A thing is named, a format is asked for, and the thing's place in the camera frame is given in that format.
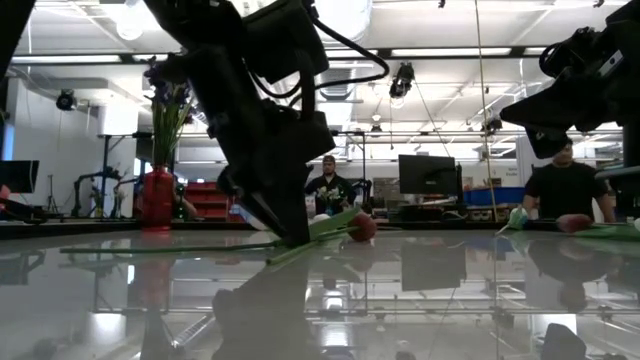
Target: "pipe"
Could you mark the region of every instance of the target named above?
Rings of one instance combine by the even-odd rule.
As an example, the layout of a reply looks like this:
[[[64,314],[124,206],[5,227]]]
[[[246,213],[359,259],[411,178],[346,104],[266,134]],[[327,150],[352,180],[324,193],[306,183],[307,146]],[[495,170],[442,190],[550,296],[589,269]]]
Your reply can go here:
[[[566,132],[567,136],[583,136],[584,133],[577,130],[569,130]],[[433,131],[339,131],[338,135],[359,135],[362,136],[436,136],[436,133]],[[441,136],[484,136],[484,132],[482,131],[464,131],[464,130],[447,130],[440,131]],[[496,136],[522,136],[527,135],[524,130],[500,130],[496,134]],[[622,135],[622,130],[618,129],[602,129],[602,130],[594,130],[589,133],[589,135]],[[113,135],[113,136],[126,136],[129,137],[131,135]],[[205,133],[192,133],[192,134],[182,134],[182,139],[208,139],[209,135]]]
[[[168,309],[167,313],[174,314],[209,314],[213,308],[211,306],[201,306],[197,308],[174,308]],[[131,312],[146,312],[146,308],[99,308],[95,313],[97,314],[123,314]],[[317,316],[318,314],[325,313],[326,310],[306,310],[305,315]],[[398,314],[398,315],[423,315],[423,314],[440,314],[440,315],[495,315],[498,313],[507,313],[513,315],[552,315],[552,314],[566,314],[566,310],[550,310],[550,309],[499,309],[498,311],[492,309],[431,309],[425,308],[424,310],[408,310],[408,309],[373,309],[368,311],[362,311],[359,309],[351,310],[335,310],[331,311],[331,314],[335,315],[371,315],[371,314]],[[580,312],[580,315],[635,315],[638,311],[636,309],[612,309],[612,310],[599,310],[599,309],[586,309]]]

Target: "man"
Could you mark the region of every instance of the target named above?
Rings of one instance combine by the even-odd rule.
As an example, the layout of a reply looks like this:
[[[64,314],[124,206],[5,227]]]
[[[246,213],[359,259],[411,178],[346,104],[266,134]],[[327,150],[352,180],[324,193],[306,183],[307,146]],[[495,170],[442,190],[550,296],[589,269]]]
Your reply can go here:
[[[525,188],[523,208],[527,214],[540,200],[540,219],[557,219],[566,214],[584,214],[593,219],[591,199],[595,198],[604,221],[615,222],[613,204],[604,181],[595,179],[596,170],[573,161],[573,143],[553,157],[553,162],[536,170]]]
[[[337,196],[325,196],[337,189]],[[327,155],[322,159],[322,176],[315,178],[305,188],[307,195],[316,194],[316,215],[341,213],[345,207],[353,205],[356,193],[351,184],[336,175],[336,159]]]
[[[185,199],[183,196],[179,196],[178,192],[177,192],[177,186],[178,186],[178,178],[174,175],[173,176],[173,216],[174,218],[178,218],[179,217],[179,213],[182,212],[182,215],[185,219],[193,219],[198,217],[198,210],[196,209],[195,206],[193,206],[193,204],[191,204],[189,201],[187,201],[187,199]],[[139,187],[134,190],[137,194],[137,201],[136,204],[134,206],[134,212],[137,212],[139,214],[139,216],[141,216],[142,214],[142,209],[143,209],[143,198],[142,195],[144,194],[143,191],[143,186],[142,184],[144,184],[143,181],[140,182]]]

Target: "computer monitor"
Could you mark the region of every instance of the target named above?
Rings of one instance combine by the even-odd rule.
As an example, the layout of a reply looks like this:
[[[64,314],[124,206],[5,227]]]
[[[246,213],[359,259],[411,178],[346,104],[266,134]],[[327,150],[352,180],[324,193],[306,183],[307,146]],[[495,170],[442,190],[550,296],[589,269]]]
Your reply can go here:
[[[0,185],[12,193],[31,194],[38,179],[40,161],[0,161]]]
[[[458,195],[455,158],[399,155],[400,193]]]

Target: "tripod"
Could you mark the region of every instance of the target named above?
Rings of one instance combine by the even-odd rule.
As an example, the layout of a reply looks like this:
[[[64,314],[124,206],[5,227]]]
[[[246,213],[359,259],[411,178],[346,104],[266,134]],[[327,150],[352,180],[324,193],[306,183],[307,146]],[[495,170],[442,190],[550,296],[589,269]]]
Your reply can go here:
[[[53,197],[53,175],[47,176],[49,179],[49,196],[47,197],[47,213],[58,214],[58,204]]]

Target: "red shelf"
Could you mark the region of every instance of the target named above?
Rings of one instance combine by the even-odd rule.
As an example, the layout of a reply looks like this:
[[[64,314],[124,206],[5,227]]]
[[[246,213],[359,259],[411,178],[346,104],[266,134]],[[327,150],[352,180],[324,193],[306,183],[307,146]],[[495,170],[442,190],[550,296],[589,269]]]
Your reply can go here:
[[[197,192],[197,193],[213,193],[213,194],[223,194],[222,190],[219,189],[215,189],[215,188],[192,188],[192,187],[187,187],[187,191],[189,192]]]
[[[198,217],[229,221],[231,200],[218,189],[215,182],[189,183],[185,189],[185,199],[198,210]]]
[[[224,205],[227,206],[227,201],[226,200],[211,200],[211,201],[205,201],[205,200],[194,200],[191,202],[193,205]]]

